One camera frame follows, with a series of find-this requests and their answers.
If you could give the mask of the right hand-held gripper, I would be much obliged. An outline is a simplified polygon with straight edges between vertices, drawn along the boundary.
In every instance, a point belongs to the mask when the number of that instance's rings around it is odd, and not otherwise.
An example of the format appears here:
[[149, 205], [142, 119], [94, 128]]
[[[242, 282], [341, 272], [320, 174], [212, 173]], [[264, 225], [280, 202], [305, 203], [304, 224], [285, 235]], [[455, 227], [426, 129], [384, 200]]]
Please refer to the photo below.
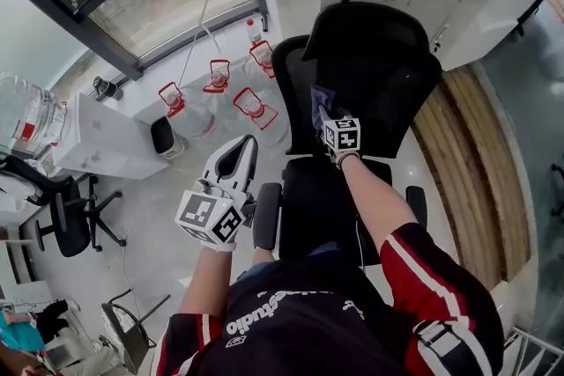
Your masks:
[[322, 145], [340, 153], [360, 149], [360, 120], [345, 117], [332, 120], [324, 105], [318, 106], [319, 116], [315, 122], [317, 135]]

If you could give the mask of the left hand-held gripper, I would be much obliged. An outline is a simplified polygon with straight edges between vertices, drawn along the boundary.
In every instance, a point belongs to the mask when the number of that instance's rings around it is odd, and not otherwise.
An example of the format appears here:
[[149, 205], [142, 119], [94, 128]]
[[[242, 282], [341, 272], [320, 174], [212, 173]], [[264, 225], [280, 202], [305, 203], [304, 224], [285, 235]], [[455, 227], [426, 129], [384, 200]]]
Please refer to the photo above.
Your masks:
[[200, 243], [235, 242], [239, 229], [250, 227], [255, 212], [256, 201], [246, 191], [255, 178], [257, 157], [254, 136], [239, 136], [220, 146], [208, 158], [204, 178], [184, 191], [175, 223]]

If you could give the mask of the grey cloth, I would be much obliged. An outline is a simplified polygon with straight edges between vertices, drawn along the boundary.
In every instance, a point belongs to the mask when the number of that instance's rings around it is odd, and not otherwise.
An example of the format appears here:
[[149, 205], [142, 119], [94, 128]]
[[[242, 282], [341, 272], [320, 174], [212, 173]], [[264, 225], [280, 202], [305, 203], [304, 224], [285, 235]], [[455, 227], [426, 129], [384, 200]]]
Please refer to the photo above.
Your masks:
[[351, 115], [351, 112], [336, 104], [336, 93], [320, 85], [310, 86], [311, 94], [311, 118], [312, 124], [318, 133], [322, 132], [323, 124], [319, 116], [319, 105], [324, 105], [330, 116], [330, 120], [340, 120]]

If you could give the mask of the person's left forearm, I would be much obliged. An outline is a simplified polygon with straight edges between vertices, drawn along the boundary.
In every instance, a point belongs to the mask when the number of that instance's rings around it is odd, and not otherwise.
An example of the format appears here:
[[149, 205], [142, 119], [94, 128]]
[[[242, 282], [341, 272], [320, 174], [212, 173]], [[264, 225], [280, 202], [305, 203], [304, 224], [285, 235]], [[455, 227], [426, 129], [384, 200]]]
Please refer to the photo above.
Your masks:
[[231, 253], [203, 247], [178, 313], [220, 317], [226, 309], [231, 269]]

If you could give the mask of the person's right forearm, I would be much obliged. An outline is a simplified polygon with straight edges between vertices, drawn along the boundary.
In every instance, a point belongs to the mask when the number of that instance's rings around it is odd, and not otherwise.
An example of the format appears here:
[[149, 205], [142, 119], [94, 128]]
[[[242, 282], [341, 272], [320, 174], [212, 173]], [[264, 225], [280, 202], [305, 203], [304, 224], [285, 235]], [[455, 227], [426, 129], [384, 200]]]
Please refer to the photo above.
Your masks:
[[406, 200], [352, 153], [338, 160], [357, 211], [377, 250], [395, 230], [416, 222]]

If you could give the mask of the small black white trash bin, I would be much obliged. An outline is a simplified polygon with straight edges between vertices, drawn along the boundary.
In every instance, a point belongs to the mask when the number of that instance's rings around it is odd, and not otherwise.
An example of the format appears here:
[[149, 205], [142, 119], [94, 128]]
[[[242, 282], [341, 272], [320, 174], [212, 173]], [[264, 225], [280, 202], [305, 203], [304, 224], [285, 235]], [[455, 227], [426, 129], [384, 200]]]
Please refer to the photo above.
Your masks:
[[184, 142], [172, 129], [166, 116], [159, 118], [150, 127], [153, 147], [164, 159], [174, 159], [184, 151]]

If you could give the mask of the white wristband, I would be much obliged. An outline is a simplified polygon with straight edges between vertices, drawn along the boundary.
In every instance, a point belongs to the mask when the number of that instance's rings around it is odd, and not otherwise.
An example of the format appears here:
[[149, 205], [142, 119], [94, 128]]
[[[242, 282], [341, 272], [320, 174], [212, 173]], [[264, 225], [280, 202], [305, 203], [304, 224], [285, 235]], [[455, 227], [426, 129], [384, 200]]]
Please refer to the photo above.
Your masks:
[[208, 241], [202, 241], [201, 242], [203, 247], [207, 247], [212, 249], [215, 252], [223, 252], [223, 253], [232, 253], [237, 246], [236, 242], [228, 242], [228, 243], [211, 243]]

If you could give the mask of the small bottle with red cap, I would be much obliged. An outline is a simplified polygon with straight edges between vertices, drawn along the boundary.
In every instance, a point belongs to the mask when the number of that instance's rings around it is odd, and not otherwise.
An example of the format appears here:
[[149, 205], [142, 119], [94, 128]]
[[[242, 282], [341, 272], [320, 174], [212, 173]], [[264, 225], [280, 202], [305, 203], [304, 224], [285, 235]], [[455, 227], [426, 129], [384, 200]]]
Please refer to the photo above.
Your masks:
[[252, 18], [248, 18], [246, 24], [250, 46], [254, 47], [256, 44], [263, 40], [261, 26], [257, 24]]

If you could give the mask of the white water dispenser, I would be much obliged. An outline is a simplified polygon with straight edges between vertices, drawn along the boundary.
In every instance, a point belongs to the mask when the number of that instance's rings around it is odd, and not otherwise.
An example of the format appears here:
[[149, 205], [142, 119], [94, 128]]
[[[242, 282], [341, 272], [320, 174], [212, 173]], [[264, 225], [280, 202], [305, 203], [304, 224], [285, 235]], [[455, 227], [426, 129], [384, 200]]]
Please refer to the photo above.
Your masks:
[[83, 93], [67, 101], [63, 137], [52, 156], [63, 169], [132, 180], [168, 166], [155, 152], [147, 125]]

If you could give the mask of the black cylindrical object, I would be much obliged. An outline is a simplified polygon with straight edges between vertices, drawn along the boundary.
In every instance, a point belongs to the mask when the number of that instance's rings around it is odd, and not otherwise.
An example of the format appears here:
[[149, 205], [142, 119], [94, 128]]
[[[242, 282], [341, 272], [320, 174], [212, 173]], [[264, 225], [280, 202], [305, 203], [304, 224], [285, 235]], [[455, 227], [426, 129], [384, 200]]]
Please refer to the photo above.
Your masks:
[[93, 88], [98, 95], [103, 95], [107, 98], [111, 98], [114, 100], [120, 100], [123, 96], [123, 91], [121, 87], [101, 77], [94, 78]]

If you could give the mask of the wooden step platform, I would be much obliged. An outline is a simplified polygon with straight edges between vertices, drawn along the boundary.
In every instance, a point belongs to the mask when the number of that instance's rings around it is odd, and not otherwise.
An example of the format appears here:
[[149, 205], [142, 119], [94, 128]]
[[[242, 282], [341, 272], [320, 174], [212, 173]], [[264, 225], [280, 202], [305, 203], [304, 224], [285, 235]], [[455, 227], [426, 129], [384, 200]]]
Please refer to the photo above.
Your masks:
[[514, 279], [531, 258], [530, 221], [508, 140], [476, 72], [444, 72], [412, 130], [460, 264], [489, 290]]

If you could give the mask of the black stool with patterned cushion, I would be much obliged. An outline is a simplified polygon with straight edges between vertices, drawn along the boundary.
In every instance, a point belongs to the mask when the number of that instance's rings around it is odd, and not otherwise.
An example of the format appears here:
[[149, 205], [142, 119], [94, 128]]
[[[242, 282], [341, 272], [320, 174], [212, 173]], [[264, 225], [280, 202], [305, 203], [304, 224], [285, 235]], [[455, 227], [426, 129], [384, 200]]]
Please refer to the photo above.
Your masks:
[[118, 349], [122, 351], [122, 357], [127, 370], [137, 375], [149, 350], [156, 347], [156, 342], [148, 336], [144, 322], [152, 316], [171, 295], [167, 294], [144, 316], [138, 318], [126, 307], [117, 303], [132, 293], [132, 289], [111, 298], [108, 302], [101, 304], [101, 317], [104, 320], [106, 331], [110, 335]]

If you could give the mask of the white box cabinet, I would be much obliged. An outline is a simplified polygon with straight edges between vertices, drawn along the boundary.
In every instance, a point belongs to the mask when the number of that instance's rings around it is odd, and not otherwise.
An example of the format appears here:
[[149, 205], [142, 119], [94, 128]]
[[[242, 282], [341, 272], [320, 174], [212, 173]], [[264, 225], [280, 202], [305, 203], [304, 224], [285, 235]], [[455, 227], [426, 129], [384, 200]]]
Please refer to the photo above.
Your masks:
[[488, 54], [516, 26], [535, 0], [486, 0], [478, 12], [446, 41], [438, 59], [449, 71]]

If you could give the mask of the large clear water jug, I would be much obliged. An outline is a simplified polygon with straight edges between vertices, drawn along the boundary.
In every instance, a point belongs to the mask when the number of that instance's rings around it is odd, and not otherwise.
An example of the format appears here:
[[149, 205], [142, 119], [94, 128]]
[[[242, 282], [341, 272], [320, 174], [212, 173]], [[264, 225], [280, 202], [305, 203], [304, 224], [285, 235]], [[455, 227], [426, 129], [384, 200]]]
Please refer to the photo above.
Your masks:
[[0, 136], [57, 146], [67, 107], [52, 92], [8, 72], [0, 73]]

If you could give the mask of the white metal rack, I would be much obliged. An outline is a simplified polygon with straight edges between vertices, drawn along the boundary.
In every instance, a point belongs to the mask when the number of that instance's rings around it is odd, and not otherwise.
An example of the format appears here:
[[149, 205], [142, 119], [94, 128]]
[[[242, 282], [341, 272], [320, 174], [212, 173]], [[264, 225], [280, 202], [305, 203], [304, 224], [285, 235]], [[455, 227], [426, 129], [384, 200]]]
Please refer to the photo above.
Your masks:
[[513, 327], [499, 376], [564, 376], [564, 349]]

